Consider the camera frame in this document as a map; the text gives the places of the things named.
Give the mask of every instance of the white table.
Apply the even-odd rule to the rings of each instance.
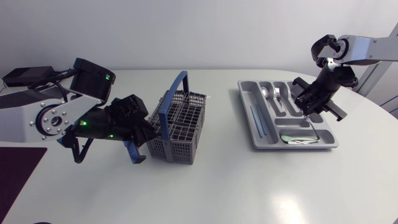
[[[115,71],[114,97],[141,97],[151,114],[180,70]],[[324,113],[340,146],[258,151],[238,80],[315,77],[276,70],[189,70],[190,90],[209,95],[192,166],[148,156],[131,164],[121,142],[94,140],[82,164],[57,142],[27,181],[4,223],[392,223],[398,217],[398,121],[340,88],[348,113]]]

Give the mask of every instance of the dark mat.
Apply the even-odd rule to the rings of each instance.
[[[46,151],[44,147],[0,147],[0,223]]]

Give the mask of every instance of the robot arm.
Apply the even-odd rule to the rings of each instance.
[[[340,86],[354,87],[358,79],[349,65],[371,65],[380,61],[398,61],[398,38],[370,38],[344,35],[336,39],[326,35],[311,48],[316,64],[322,68],[317,79],[308,84],[300,77],[293,82],[303,92],[295,104],[304,115],[330,111],[342,120],[347,114],[331,100]]]
[[[108,100],[115,74],[81,58],[73,67],[66,75],[32,84],[30,90],[0,96],[0,141],[57,140],[72,149],[77,163],[93,139],[124,141],[133,163],[142,162],[145,156],[137,147],[156,137],[144,119],[148,115],[144,102],[131,95],[99,108]],[[72,76],[69,89],[58,83]],[[54,86],[43,86],[48,82]],[[81,152],[77,137],[88,138]]]

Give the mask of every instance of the dishwasher cutlery basket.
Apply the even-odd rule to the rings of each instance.
[[[177,90],[183,81],[183,90]],[[189,92],[182,71],[149,118],[158,137],[147,142],[150,155],[167,162],[193,164],[203,122],[206,95]]]

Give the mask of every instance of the gray plastic tray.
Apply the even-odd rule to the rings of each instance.
[[[335,135],[320,114],[310,115],[310,120],[321,138],[319,142],[287,144],[281,140],[281,135],[315,138],[310,123],[304,121],[303,113],[294,104],[295,97],[302,92],[302,88],[298,85],[293,86],[291,81],[240,80],[238,87],[255,148],[329,149],[338,147]],[[261,87],[267,89],[269,94],[267,98],[264,97]],[[279,100],[276,98],[275,87],[280,90]]]

